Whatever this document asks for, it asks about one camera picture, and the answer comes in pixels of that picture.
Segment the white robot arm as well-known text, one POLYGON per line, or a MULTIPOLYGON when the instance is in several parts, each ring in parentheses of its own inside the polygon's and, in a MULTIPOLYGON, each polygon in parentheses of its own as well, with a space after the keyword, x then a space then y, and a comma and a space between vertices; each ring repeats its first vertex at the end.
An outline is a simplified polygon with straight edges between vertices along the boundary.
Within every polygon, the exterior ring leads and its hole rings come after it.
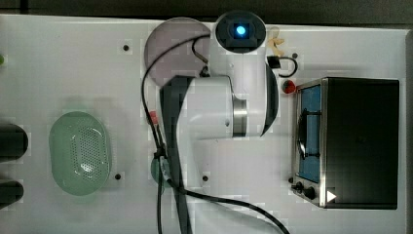
POLYGON ((209 40, 208 77, 176 75, 160 90, 167 147, 164 179, 172 187, 181 234, 231 233, 233 222, 206 205, 224 203, 264 215, 282 234, 287 229, 250 203, 204 195, 193 144, 198 140, 261 137, 279 108, 276 75, 267 62, 264 21, 248 11, 222 15, 209 40))

